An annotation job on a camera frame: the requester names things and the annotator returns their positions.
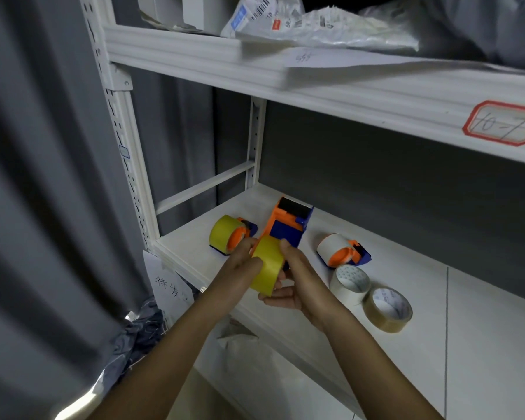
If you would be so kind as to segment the white paper bag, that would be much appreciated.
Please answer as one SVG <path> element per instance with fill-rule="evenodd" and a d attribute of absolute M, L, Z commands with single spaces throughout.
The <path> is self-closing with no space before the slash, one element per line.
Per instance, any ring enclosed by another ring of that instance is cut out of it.
<path fill-rule="evenodd" d="M 217 342 L 224 349 L 224 371 L 256 405 L 285 409 L 288 384 L 295 378 L 291 363 L 235 318 L 229 319 Z"/>

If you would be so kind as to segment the person's left forearm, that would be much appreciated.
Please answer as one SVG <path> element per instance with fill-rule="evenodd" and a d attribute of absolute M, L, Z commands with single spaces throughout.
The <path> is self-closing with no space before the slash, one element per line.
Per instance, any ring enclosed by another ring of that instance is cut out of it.
<path fill-rule="evenodd" d="M 207 289 L 87 420 L 166 420 L 208 335 L 244 294 Z"/>

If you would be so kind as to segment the person's left hand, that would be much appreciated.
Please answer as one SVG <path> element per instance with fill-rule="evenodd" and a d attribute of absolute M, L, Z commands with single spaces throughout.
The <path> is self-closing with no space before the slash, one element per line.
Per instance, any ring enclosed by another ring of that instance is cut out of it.
<path fill-rule="evenodd" d="M 241 265 L 250 258 L 251 250 L 258 242 L 255 238 L 243 239 L 222 265 L 199 302 L 217 317 L 229 314 L 245 295 L 252 281 L 242 281 Z"/>

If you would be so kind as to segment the clear brown tape roll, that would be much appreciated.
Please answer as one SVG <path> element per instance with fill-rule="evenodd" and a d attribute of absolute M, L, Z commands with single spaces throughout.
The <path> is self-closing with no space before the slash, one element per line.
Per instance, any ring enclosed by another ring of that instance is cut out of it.
<path fill-rule="evenodd" d="M 413 318 L 413 308 L 407 298 L 390 287 L 372 287 L 362 303 L 367 319 L 385 333 L 402 331 Z"/>

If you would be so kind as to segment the person's right hand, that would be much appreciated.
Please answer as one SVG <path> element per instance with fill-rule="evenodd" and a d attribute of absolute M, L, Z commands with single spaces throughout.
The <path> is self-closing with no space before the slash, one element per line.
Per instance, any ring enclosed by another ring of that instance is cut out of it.
<path fill-rule="evenodd" d="M 319 331 L 326 332 L 331 319 L 343 309 L 302 253 L 302 275 L 281 275 L 270 297 L 258 295 L 268 306 L 301 311 Z"/>

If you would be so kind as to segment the white paper sheet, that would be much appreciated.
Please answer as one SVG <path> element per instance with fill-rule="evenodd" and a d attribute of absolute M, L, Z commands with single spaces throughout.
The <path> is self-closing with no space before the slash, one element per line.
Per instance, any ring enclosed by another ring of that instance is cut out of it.
<path fill-rule="evenodd" d="M 404 74 L 418 62 L 401 56 L 332 48 L 286 48 L 279 55 L 289 80 L 348 82 Z"/>

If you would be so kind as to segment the red bordered shelf label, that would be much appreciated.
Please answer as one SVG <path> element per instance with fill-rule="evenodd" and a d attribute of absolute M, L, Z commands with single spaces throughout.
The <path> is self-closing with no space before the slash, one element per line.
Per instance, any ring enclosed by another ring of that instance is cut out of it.
<path fill-rule="evenodd" d="M 476 105 L 462 133 L 512 147 L 525 145 L 525 106 L 486 100 Z"/>

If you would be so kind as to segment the handwritten white paper note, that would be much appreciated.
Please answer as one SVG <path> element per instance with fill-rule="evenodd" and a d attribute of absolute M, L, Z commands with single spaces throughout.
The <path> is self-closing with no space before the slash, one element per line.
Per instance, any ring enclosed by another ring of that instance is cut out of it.
<path fill-rule="evenodd" d="M 163 312 L 168 327 L 175 322 L 194 303 L 194 295 L 185 281 L 161 259 L 148 251 L 143 251 L 143 259 L 157 306 Z"/>

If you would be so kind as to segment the grey curtain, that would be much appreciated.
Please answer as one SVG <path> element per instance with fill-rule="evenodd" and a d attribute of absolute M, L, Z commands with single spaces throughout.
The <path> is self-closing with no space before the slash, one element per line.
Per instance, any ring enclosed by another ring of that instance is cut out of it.
<path fill-rule="evenodd" d="M 0 0 L 0 420 L 52 420 L 151 296 L 79 0 Z"/>

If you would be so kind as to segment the person's right forearm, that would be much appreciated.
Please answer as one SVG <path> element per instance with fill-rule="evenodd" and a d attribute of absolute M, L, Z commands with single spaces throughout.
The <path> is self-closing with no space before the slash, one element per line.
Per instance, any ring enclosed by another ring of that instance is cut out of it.
<path fill-rule="evenodd" d="M 346 307 L 321 322 L 366 420 L 444 420 Z"/>

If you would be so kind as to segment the white metal shelf rack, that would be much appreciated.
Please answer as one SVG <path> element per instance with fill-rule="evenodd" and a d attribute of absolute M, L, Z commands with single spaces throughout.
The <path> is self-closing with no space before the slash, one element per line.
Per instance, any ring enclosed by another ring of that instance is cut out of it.
<path fill-rule="evenodd" d="M 247 61 L 235 40 L 195 36 L 116 24 L 111 0 L 79 0 L 98 57 L 113 128 L 131 159 L 122 158 L 135 197 L 135 212 L 146 251 L 161 259 L 196 289 L 204 291 L 223 265 L 224 255 L 208 247 L 212 225 L 224 213 L 245 215 L 262 227 L 280 193 L 259 183 L 266 103 L 268 100 L 337 118 L 417 134 L 454 147 L 463 144 L 457 125 L 464 124 L 456 102 L 411 95 L 402 78 L 378 84 L 325 85 L 324 89 L 281 90 L 286 70 L 278 54 Z M 247 161 L 184 190 L 160 208 L 176 207 L 245 172 L 246 189 L 176 231 L 161 236 L 141 148 L 130 92 L 132 79 L 122 66 L 162 73 L 251 96 Z M 314 208 L 301 239 L 315 270 L 329 284 L 332 270 L 312 249 L 311 238 L 325 231 L 355 232 L 379 263 L 364 268 L 372 283 L 393 287 L 413 308 L 413 318 L 398 333 L 376 328 L 362 303 L 351 310 L 385 353 L 449 420 L 525 420 L 525 299 Z"/>

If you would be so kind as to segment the empty orange blue tape dispenser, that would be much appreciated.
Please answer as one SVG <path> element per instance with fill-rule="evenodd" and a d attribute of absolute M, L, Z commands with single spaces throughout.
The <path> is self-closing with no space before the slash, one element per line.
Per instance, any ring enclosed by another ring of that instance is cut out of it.
<path fill-rule="evenodd" d="M 261 236 L 286 239 L 291 246 L 298 248 L 313 212 L 312 205 L 283 195 L 273 207 Z"/>

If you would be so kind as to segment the white tape roll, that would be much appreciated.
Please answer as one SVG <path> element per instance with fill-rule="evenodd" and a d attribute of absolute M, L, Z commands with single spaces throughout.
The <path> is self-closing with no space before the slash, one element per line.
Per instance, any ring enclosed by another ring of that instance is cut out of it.
<path fill-rule="evenodd" d="M 368 274 L 354 265 L 341 265 L 332 275 L 329 289 L 349 310 L 360 305 L 370 291 L 372 282 Z"/>

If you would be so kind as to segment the crumpled silver plastic bag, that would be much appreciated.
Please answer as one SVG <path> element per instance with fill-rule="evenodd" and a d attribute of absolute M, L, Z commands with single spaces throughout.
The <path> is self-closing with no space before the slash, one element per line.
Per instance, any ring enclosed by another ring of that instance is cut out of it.
<path fill-rule="evenodd" d="M 113 341 L 112 355 L 93 387 L 93 394 L 109 392 L 158 344 L 166 331 L 162 310 L 154 297 L 148 298 L 137 317 L 127 320 L 125 328 Z"/>

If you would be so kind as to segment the yellow tape roll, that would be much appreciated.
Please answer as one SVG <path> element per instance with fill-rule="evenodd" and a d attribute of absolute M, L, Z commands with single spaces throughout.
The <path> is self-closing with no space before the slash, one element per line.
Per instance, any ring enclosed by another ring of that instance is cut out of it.
<path fill-rule="evenodd" d="M 280 240 L 269 235 L 261 236 L 252 250 L 252 257 L 259 258 L 262 261 L 262 267 L 250 287 L 270 297 L 278 275 L 285 264 L 285 258 L 280 251 Z"/>

